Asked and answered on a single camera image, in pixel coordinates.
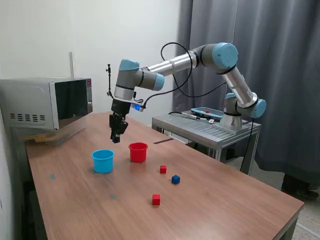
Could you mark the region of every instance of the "metal pole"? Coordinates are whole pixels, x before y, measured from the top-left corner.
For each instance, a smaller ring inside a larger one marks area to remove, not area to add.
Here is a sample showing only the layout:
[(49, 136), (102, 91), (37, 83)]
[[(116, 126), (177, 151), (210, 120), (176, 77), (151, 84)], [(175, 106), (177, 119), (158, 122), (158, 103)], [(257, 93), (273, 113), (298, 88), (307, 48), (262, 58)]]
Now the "metal pole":
[(70, 59), (70, 71), (71, 71), (71, 78), (75, 78), (75, 73), (74, 73), (74, 58), (72, 51), (69, 51), (69, 59)]

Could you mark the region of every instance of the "microwave door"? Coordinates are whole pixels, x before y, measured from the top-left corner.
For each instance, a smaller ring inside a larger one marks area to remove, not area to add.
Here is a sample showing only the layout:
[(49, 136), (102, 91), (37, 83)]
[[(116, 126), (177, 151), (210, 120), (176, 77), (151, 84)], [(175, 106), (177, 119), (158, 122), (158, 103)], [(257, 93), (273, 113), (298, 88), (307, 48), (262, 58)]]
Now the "microwave door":
[(86, 79), (56, 82), (54, 87), (59, 128), (88, 114)]

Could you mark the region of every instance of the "floor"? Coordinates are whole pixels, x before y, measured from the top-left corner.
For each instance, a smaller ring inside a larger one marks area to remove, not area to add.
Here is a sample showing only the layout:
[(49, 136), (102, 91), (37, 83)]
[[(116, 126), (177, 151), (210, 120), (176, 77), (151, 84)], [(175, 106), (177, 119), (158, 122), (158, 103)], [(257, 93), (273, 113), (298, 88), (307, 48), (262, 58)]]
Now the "floor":
[[(240, 169), (242, 157), (228, 160), (227, 164)], [(257, 163), (254, 162), (252, 166), (251, 176), (264, 182), (276, 189), (281, 188), (284, 174), (281, 172), (263, 171)], [(306, 202), (298, 219), (298, 223), (314, 231), (318, 235), (320, 234), (320, 197), (316, 201)], [(296, 226), (293, 240), (318, 240), (310, 233)]]

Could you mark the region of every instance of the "blue joint cap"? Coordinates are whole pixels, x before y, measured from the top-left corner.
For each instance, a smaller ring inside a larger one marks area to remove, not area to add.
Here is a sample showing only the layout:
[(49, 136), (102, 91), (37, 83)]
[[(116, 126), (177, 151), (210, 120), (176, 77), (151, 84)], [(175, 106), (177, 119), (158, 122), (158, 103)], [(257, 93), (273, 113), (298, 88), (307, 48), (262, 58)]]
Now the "blue joint cap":
[(138, 70), (140, 65), (136, 61), (131, 61), (128, 59), (122, 59), (119, 66), (119, 71), (132, 71)]
[(163, 88), (165, 84), (165, 77), (159, 73), (156, 74), (155, 82), (153, 86), (154, 91), (159, 91)]
[(262, 114), (264, 114), (266, 108), (267, 108), (266, 100), (259, 99), (258, 102), (254, 105), (250, 117), (254, 119), (260, 118)]
[(238, 62), (238, 50), (231, 43), (217, 43), (212, 50), (212, 59), (219, 68), (230, 69)]
[(225, 99), (231, 99), (231, 98), (235, 98), (235, 97), (236, 97), (236, 95), (233, 92), (227, 93), (225, 95)]

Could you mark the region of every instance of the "black cable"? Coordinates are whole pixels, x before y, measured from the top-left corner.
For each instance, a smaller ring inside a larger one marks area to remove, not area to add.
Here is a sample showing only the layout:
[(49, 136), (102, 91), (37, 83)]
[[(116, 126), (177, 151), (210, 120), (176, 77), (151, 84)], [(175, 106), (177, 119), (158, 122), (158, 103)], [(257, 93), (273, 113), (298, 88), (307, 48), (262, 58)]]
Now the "black cable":
[[(162, 60), (164, 61), (164, 60), (165, 60), (165, 58), (164, 58), (164, 55), (163, 55), (163, 50), (164, 50), (164, 48), (161, 48), (160, 55), (161, 55)], [(177, 82), (176, 76), (175, 76), (174, 74), (172, 74), (172, 76), (173, 76), (173, 79), (174, 79), (175, 85), (177, 86), (177, 88), (179, 89), (179, 91), (180, 91), (183, 95), (185, 95), (186, 97), (188, 97), (188, 98), (194, 98), (194, 99), (195, 99), (195, 98), (203, 97), (203, 96), (205, 96), (205, 95), (208, 95), (208, 94), (212, 93), (214, 90), (216, 90), (217, 88), (219, 88), (220, 86), (222, 86), (222, 85), (226, 84), (225, 82), (223, 82), (222, 84), (220, 84), (220, 85), (219, 85), (219, 86), (217, 86), (216, 88), (214, 88), (214, 89), (212, 89), (212, 90), (208, 91), (207, 93), (204, 93), (204, 94), (201, 94), (201, 95), (198, 95), (198, 96), (190, 96), (190, 95), (188, 95), (188, 94), (184, 93), (184, 92), (181, 90), (181, 87), (182, 87), (183, 85), (181, 85), (181, 86), (179, 86), (179, 85), (178, 85), (178, 82)]]
[(180, 111), (171, 111), (168, 114), (182, 114), (182, 112), (180, 112)]
[(248, 147), (249, 147), (249, 143), (250, 143), (250, 139), (251, 139), (251, 135), (252, 135), (252, 129), (254, 128), (254, 119), (252, 118), (251, 120), (252, 120), (252, 124), (251, 124), (250, 135), (249, 135), (249, 139), (248, 139), (248, 142), (246, 144), (245, 151), (244, 151), (244, 155), (243, 155), (243, 159), (242, 159), (242, 163), (241, 163), (241, 167), (240, 167), (240, 172), (242, 171), (242, 167), (243, 167), (243, 164), (244, 164), (244, 160), (245, 160), (245, 157), (246, 157), (246, 154), (247, 154), (247, 151), (248, 151)]
[(143, 100), (143, 99), (138, 99), (138, 100), (136, 100), (136, 96), (137, 96), (137, 92), (134, 91), (134, 92), (133, 92), (133, 100), (134, 100), (136, 103), (138, 103), (138, 104), (142, 104), (142, 103), (144, 102), (144, 100)]
[(186, 51), (186, 53), (188, 54), (188, 56), (189, 56), (189, 58), (190, 58), (190, 65), (191, 65), (190, 72), (189, 72), (189, 74), (188, 74), (188, 77), (187, 77), (186, 80), (184, 81), (184, 83), (182, 83), (182, 84), (181, 84), (180, 86), (178, 86), (177, 88), (172, 89), (172, 90), (170, 90), (170, 91), (164, 91), (164, 92), (156, 93), (156, 94), (153, 94), (153, 95), (149, 96), (149, 97), (145, 100), (145, 102), (144, 102), (144, 104), (143, 104), (143, 106), (142, 106), (143, 108), (146, 108), (146, 104), (147, 104), (147, 102), (148, 102), (151, 98), (153, 98), (153, 97), (155, 97), (155, 96), (163, 95), (163, 94), (172, 93), (172, 92), (174, 92), (175, 90), (178, 90), (179, 88), (181, 88), (183, 85), (185, 85), (185, 84), (187, 83), (187, 81), (189, 80), (189, 78), (190, 78), (190, 76), (191, 76), (192, 69), (193, 69), (193, 64), (192, 64), (192, 57), (191, 57), (190, 53), (188, 52), (188, 50), (187, 50), (182, 44), (180, 44), (180, 43), (178, 43), (178, 42), (175, 42), (175, 41), (171, 41), (171, 42), (168, 42), (168, 43), (166, 43), (165, 45), (163, 45), (163, 47), (161, 48), (161, 52), (162, 52), (163, 49), (164, 49), (166, 46), (168, 46), (168, 45), (178, 45), (178, 46), (180, 46), (181, 48), (183, 48), (183, 50)]

